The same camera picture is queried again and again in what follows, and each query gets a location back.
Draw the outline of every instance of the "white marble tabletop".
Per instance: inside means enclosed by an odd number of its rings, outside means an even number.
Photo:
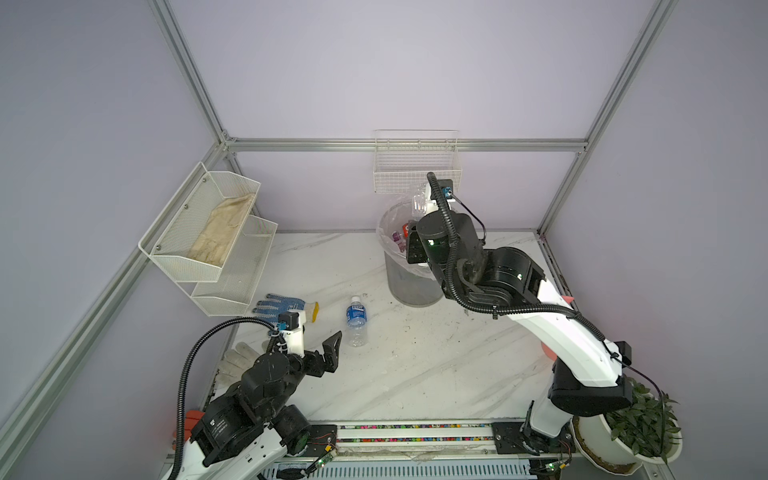
[[[551,278],[533,233],[488,234],[488,248],[503,246],[525,251]],[[517,323],[444,298],[426,308],[399,303],[375,233],[278,233],[254,302],[266,293],[319,302],[305,347],[320,352],[344,329],[351,296],[367,308],[369,344],[343,342],[338,370],[307,376],[289,401],[313,422],[519,418],[549,385],[551,360]],[[263,352],[265,339],[263,328],[243,324],[234,342]]]

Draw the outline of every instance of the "trash can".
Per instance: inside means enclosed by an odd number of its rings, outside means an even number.
[[[392,239],[395,232],[402,235],[402,226],[410,220],[414,220],[413,206],[408,199],[389,208],[376,228],[379,243],[384,248],[387,283],[392,296],[403,305],[430,306],[443,297],[435,276],[426,264],[408,263],[405,252],[400,252]]]

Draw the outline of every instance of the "green plant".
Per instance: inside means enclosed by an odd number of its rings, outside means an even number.
[[[673,420],[677,417],[672,412],[672,404],[677,403],[664,393],[664,445],[661,445],[662,410],[661,402],[655,399],[650,390],[628,377],[632,384],[632,406],[628,409],[617,410],[605,414],[605,420],[611,428],[611,440],[619,439],[632,449],[633,455],[638,453],[646,457],[658,457],[667,461],[667,454],[672,445],[680,438],[680,427]]]

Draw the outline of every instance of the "soil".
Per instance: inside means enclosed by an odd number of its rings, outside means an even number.
[[[578,444],[580,445],[581,449],[584,450],[584,453],[589,455],[590,458],[592,458],[594,462],[597,463],[599,466],[605,468],[609,472],[619,473],[619,474],[627,474],[632,469],[632,467],[634,467],[634,463],[630,463],[629,465],[614,465],[612,463],[606,462],[602,458],[595,455],[590,449],[587,448],[586,444],[584,443],[584,439],[581,437],[581,435],[579,435],[578,417],[574,417],[573,423],[574,423],[574,435],[576,435],[576,439],[578,440]]]

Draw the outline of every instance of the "white flower pot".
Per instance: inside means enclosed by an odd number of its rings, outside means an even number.
[[[576,433],[573,422],[571,422],[571,428]],[[683,451],[683,439],[680,435],[675,435],[679,443],[672,445],[669,455],[667,456],[667,462],[674,462],[680,453]],[[653,463],[656,465],[663,464],[664,460],[661,457],[646,457],[643,455],[633,455],[632,449],[627,447],[621,440],[611,440],[611,428],[605,421],[603,415],[596,415],[594,417],[579,417],[578,418],[578,435],[576,435],[576,446],[582,455],[589,458],[592,465],[598,467],[604,472],[608,472],[614,475],[632,475],[635,471],[643,465],[643,462]],[[613,465],[632,465],[626,473],[615,473],[606,470],[600,466],[594,458],[592,458],[583,449],[586,446],[590,452],[595,454],[603,462],[611,463]]]

